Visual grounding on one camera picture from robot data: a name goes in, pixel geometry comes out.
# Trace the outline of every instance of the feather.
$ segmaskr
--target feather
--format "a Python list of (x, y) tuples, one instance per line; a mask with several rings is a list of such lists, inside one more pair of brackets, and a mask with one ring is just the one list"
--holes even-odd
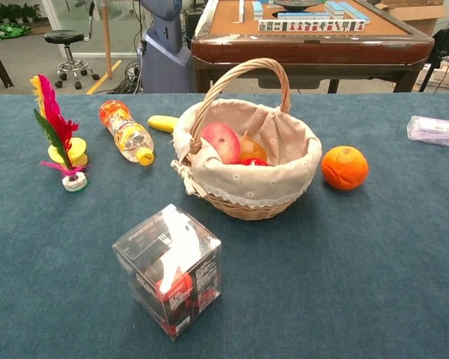
[(35, 113), (35, 118), (37, 119), (37, 122), (42, 128), (42, 130), (45, 132), (49, 143), (57, 149), (57, 152), (64, 160), (67, 169), (72, 170), (73, 166), (71, 164), (70, 158), (68, 157), (67, 149), (64, 146), (64, 143), (61, 141), (60, 137), (58, 136), (58, 133), (55, 131), (55, 128), (35, 108), (33, 111)]
[(55, 92), (52, 83), (44, 75), (35, 76), (30, 83), (35, 87), (34, 94), (37, 95), (38, 107), (41, 117), (45, 118), (53, 127), (63, 147), (68, 152), (71, 148), (70, 139), (79, 127), (71, 120), (66, 121), (61, 115), (60, 106), (55, 100)]
[(40, 79), (38, 78), (38, 76), (34, 76), (34, 78), (32, 78), (30, 80), (30, 83), (35, 88), (33, 90), (33, 94), (37, 95), (37, 102), (38, 102), (38, 108), (40, 109), (40, 114), (42, 115), (42, 117), (46, 117), (45, 105), (43, 104), (43, 92), (42, 92), (42, 87), (40, 85)]
[(43, 75), (38, 75), (40, 88), (43, 95), (43, 107), (45, 109), (45, 118), (50, 122), (57, 132), (58, 137), (67, 151), (71, 148), (70, 139), (73, 131), (78, 129), (78, 124), (71, 120), (66, 121), (61, 115), (60, 106), (55, 101), (55, 92), (52, 83)]
[(72, 170), (68, 170), (66, 168), (63, 168), (63, 166), (59, 165), (58, 163), (51, 163), (51, 162), (42, 161), (42, 162), (40, 162), (40, 164), (42, 166), (47, 166), (47, 167), (53, 168), (55, 170), (58, 170), (64, 176), (69, 176), (69, 177), (75, 176), (78, 172), (82, 172), (87, 167), (87, 166), (84, 166), (84, 167), (78, 166), (78, 167), (74, 167)]

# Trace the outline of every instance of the yellow bottle cap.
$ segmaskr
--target yellow bottle cap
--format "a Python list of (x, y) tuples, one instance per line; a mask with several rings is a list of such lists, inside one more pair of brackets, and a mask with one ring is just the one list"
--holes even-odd
[(136, 151), (136, 159), (138, 163), (142, 166), (149, 166), (153, 163), (155, 156), (153, 155), (153, 151), (149, 148), (142, 147), (138, 151)]

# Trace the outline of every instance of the gray machine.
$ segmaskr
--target gray machine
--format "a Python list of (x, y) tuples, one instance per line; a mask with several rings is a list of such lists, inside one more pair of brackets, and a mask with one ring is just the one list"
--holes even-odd
[(145, 93), (196, 92), (191, 51), (183, 46), (180, 12), (191, 0), (140, 0), (153, 15), (143, 36), (146, 50), (138, 48), (140, 80)]

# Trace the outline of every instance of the lace trim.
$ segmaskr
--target lace trim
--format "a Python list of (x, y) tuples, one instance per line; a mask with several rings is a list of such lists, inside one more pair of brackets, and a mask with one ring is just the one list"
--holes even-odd
[(203, 189), (209, 193), (213, 194), (216, 197), (223, 198), (224, 200), (227, 200), (234, 204), (240, 204), (241, 206), (248, 206), (251, 208), (254, 207), (268, 207), (268, 206), (277, 206), (280, 204), (288, 203), (294, 200), (297, 200), (299, 197), (302, 196), (303, 193), (305, 193), (306, 189), (308, 189), (309, 185), (311, 184), (311, 181), (306, 183), (302, 189), (296, 193), (289, 194), (285, 197), (277, 198), (277, 199), (267, 199), (267, 200), (250, 200), (248, 198), (233, 196), (232, 194), (228, 194), (225, 191), (222, 191), (221, 189), (217, 189), (215, 187), (212, 187), (210, 185), (204, 185), (200, 184)]

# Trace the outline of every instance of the small plastic container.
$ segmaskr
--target small plastic container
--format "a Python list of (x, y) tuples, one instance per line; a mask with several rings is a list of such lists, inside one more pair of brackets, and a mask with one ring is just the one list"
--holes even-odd
[(221, 294), (221, 242), (170, 204), (113, 250), (135, 300), (175, 340)]
[(407, 124), (407, 137), (411, 141), (449, 147), (449, 120), (412, 116)]

